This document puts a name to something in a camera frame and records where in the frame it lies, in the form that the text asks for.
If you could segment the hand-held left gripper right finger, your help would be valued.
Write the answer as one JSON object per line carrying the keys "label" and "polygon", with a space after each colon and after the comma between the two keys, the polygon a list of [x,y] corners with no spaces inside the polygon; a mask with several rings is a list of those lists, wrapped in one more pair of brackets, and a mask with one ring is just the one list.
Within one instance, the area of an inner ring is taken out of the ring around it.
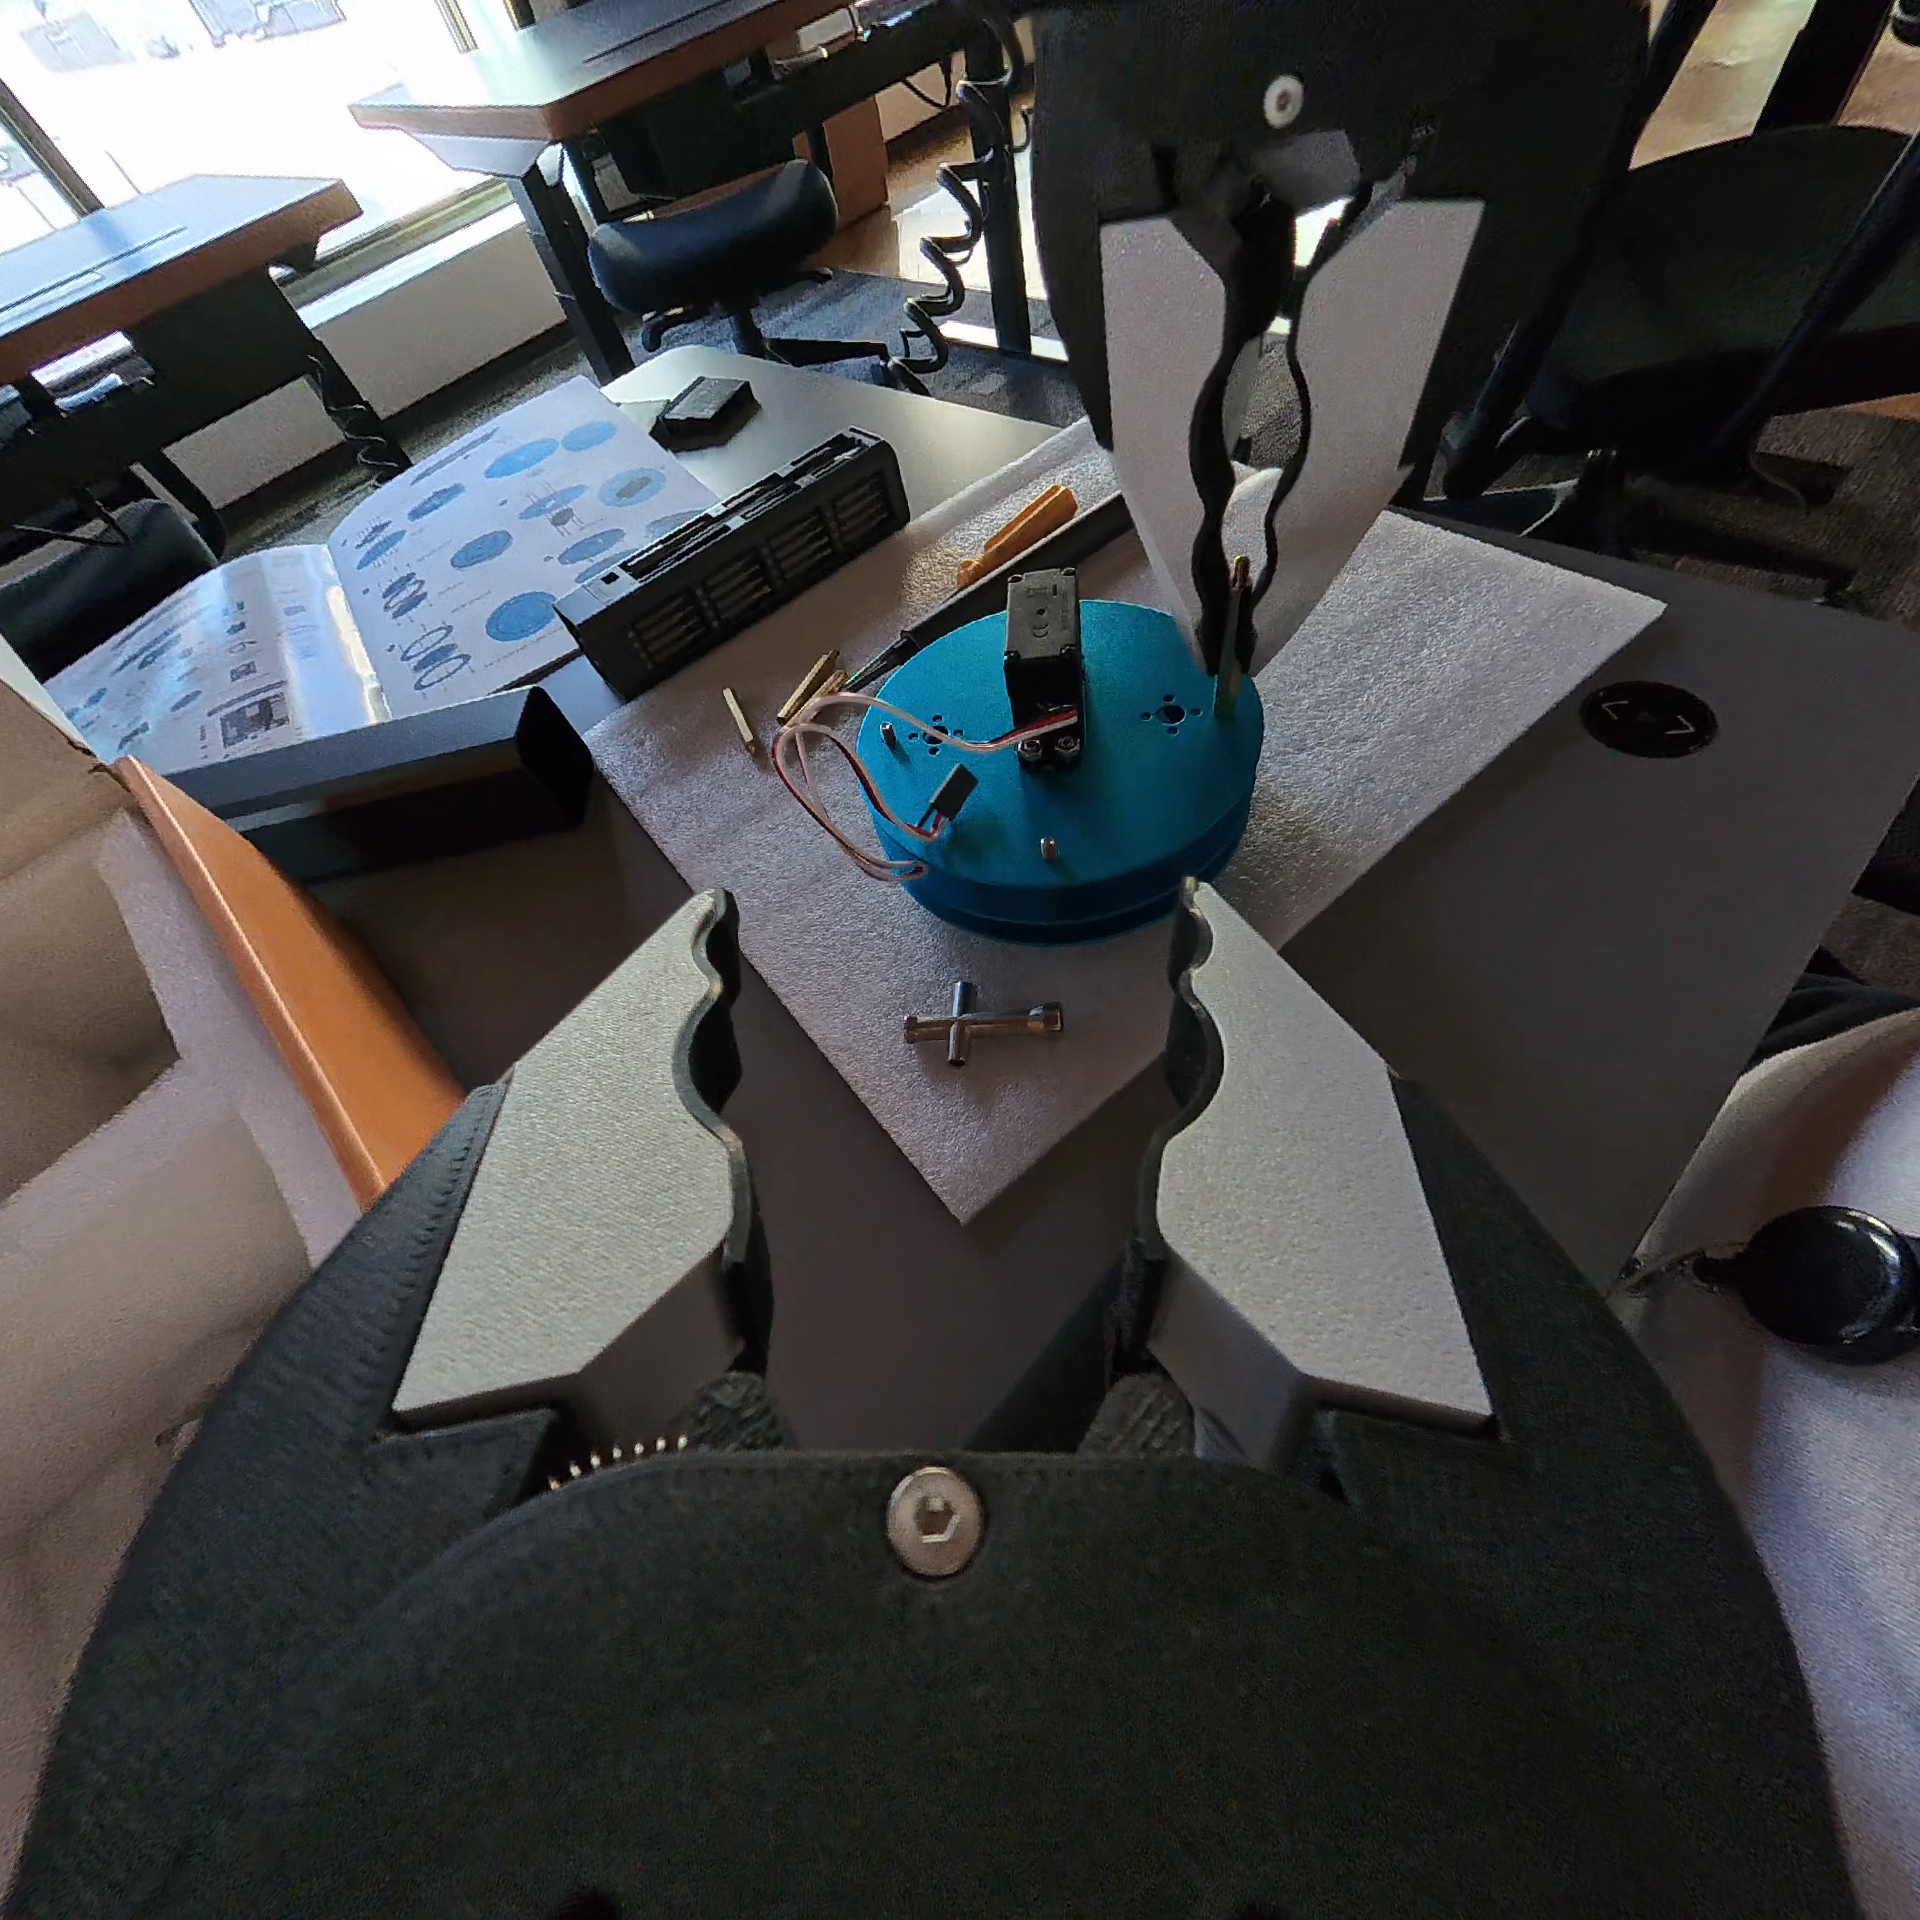
{"label": "hand-held left gripper right finger", "polygon": [[1144,1168],[1144,1352],[1201,1458],[1278,1471],[1320,1411],[1492,1417],[1393,1073],[1206,881],[1174,922]]}

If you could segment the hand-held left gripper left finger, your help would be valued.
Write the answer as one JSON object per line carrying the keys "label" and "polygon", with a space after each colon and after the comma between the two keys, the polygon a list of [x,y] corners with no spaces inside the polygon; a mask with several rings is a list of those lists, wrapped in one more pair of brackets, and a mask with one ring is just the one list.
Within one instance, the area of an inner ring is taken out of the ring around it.
{"label": "hand-held left gripper left finger", "polygon": [[774,1284],[743,1143],[732,893],[691,896],[514,1065],[393,1415],[553,1409],[679,1434],[767,1362]]}

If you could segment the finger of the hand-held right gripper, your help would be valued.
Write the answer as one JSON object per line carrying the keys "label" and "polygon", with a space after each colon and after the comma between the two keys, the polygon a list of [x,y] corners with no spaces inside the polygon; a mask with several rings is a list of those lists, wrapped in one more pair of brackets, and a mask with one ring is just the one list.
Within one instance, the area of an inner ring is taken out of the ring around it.
{"label": "finger of the hand-held right gripper", "polygon": [[1220,529],[1239,419],[1228,402],[1251,392],[1242,367],[1257,368],[1290,296],[1290,207],[1114,223],[1097,248],[1114,471],[1168,613],[1215,675],[1233,650]]}
{"label": "finger of the hand-held right gripper", "polygon": [[1481,200],[1398,200],[1307,281],[1288,339],[1303,441],[1282,471],[1242,481],[1242,548],[1257,573],[1257,675],[1408,479],[1408,434],[1484,210]]}

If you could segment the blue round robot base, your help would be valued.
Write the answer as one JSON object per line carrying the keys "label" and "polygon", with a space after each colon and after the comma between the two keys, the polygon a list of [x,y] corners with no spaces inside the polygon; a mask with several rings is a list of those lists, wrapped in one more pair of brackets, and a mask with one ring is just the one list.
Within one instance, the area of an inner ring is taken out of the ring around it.
{"label": "blue round robot base", "polygon": [[1215,680],[1156,609],[1081,602],[1087,744],[1075,771],[1030,772],[1002,677],[1003,616],[908,659],[864,711],[856,752],[886,857],[935,919],[1003,944],[1089,944],[1164,919],[1211,877],[1251,819],[1262,693],[1211,714]]}

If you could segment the wooden top standing desk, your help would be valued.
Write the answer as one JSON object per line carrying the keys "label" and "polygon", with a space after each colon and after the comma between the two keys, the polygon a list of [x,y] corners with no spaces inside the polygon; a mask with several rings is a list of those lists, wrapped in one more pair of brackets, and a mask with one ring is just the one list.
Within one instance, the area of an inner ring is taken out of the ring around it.
{"label": "wooden top standing desk", "polygon": [[667,101],[663,136],[682,143],[694,193],[758,169],[771,143],[786,151],[840,112],[959,55],[982,109],[969,116],[982,186],[992,328],[955,328],[963,345],[1064,364],[1034,344],[1024,289],[1012,96],[1019,88],[1019,4],[876,4],[838,52],[778,72],[775,43],[846,4],[584,4],[507,31],[467,55],[418,68],[412,83],[352,103],[352,122],[412,138],[446,167],[504,181],[530,233],[568,328],[600,381],[633,373],[617,314],[593,283],[587,226],[548,153],[636,131]]}
{"label": "wooden top standing desk", "polygon": [[226,531],[169,450],[305,381],[321,339],[276,283],[360,218],[329,179],[193,177],[6,255],[8,536],[99,508],[139,474],[225,553]]}

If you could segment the black precision screwdriver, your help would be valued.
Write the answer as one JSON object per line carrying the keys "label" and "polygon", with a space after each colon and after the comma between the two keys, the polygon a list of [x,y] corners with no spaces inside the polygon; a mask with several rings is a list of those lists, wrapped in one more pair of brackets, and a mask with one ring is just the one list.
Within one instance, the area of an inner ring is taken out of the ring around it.
{"label": "black precision screwdriver", "polygon": [[883,687],[914,653],[982,617],[1002,616],[1012,579],[1026,572],[1078,570],[1096,553],[1134,531],[1126,498],[1116,492],[1075,514],[1064,529],[1038,539],[1026,553],[990,570],[982,580],[950,594],[935,610],[902,626],[876,659],[856,671],[844,690]]}

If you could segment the black servo motor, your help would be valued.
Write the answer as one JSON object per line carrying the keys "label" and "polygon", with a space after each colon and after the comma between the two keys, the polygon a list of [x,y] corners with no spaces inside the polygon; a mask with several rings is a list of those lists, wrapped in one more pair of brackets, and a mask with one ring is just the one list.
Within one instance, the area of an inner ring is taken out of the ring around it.
{"label": "black servo motor", "polygon": [[1011,579],[1002,677],[1016,749],[1030,772],[1066,776],[1087,744],[1087,661],[1075,568],[1031,568]]}

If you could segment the black office chair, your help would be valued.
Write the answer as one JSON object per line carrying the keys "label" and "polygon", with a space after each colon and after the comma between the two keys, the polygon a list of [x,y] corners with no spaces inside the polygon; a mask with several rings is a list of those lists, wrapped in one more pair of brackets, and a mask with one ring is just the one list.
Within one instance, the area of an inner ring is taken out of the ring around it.
{"label": "black office chair", "polygon": [[[1870,289],[1770,381],[1808,306],[1887,196],[1898,219]],[[1488,492],[1530,458],[1618,458],[1704,474],[1777,416],[1916,393],[1916,138],[1785,128],[1628,175],[1583,280],[1516,402],[1459,426],[1446,497]]]}

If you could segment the metal cross socket wrench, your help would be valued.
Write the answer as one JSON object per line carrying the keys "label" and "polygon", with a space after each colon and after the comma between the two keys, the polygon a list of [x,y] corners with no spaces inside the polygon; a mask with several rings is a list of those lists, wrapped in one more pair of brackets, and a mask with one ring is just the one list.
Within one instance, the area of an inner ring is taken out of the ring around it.
{"label": "metal cross socket wrench", "polygon": [[940,1016],[906,1016],[904,1043],[940,1047],[951,1067],[972,1060],[975,1045],[984,1041],[1056,1037],[1066,1031],[1066,1008],[1058,1001],[1042,1001],[1019,1011],[982,1011],[976,985],[960,978],[951,985],[950,1011]]}

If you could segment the orange cardboard box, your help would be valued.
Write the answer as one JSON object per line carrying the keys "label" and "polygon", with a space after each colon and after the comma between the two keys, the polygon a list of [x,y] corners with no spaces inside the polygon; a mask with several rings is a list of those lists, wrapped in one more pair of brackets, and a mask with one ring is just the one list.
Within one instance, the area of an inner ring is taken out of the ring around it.
{"label": "orange cardboard box", "polygon": [[[135,759],[100,762],[66,729],[59,709],[50,706],[9,647],[3,697],[3,1199],[6,987],[18,975],[18,965],[6,960],[6,927],[14,919],[6,906],[6,883],[124,813],[158,843],[236,985],[265,1025],[345,1178],[358,1223],[460,1107],[463,1092],[441,1056],[402,1011],[384,975],[310,891],[284,877],[265,855],[177,784]],[[8,1874],[30,1821],[59,1714],[48,1738],[28,1748],[26,1763],[9,1767],[3,1660]]]}

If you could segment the small black box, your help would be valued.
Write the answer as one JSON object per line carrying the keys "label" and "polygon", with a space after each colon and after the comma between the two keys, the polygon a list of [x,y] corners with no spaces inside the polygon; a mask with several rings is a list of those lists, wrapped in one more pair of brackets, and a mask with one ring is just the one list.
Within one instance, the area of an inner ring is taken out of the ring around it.
{"label": "small black box", "polygon": [[760,415],[760,399],[743,377],[699,376],[665,400],[650,426],[652,439],[675,452],[732,443]]}

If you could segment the black screwdriver bit case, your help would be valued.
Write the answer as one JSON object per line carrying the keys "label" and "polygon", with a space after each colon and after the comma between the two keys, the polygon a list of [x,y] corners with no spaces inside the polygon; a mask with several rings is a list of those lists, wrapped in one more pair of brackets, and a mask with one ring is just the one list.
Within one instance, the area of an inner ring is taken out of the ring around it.
{"label": "black screwdriver bit case", "polygon": [[584,659],[628,701],[908,527],[890,441],[851,428],[694,514],[559,602]]}

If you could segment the dark rectangular case sleeve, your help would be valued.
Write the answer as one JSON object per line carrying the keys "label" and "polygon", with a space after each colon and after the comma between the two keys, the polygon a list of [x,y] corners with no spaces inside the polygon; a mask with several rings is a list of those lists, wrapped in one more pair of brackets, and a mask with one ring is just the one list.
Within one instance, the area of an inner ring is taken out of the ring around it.
{"label": "dark rectangular case sleeve", "polygon": [[542,689],[315,737],[172,776],[299,883],[408,868],[574,829],[594,768]]}

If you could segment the instruction manual with blue pictures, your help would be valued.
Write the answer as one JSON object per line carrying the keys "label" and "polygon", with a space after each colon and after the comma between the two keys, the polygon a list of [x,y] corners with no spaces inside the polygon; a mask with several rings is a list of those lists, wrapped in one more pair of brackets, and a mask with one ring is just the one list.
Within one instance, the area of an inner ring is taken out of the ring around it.
{"label": "instruction manual with blue pictures", "polygon": [[228,561],[50,677],[100,762],[158,776],[539,681],[560,600],[716,495],[587,377],[481,424],[322,544]]}

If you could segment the orange handled screwdriver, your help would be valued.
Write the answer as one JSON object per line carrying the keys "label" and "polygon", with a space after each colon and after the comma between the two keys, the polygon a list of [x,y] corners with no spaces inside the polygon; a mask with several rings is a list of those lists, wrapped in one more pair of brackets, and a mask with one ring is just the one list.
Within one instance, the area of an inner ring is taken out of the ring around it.
{"label": "orange handled screwdriver", "polygon": [[953,573],[955,591],[967,591],[996,570],[1003,570],[1058,536],[1079,514],[1079,501],[1066,484],[1052,484],[1011,517],[969,561]]}

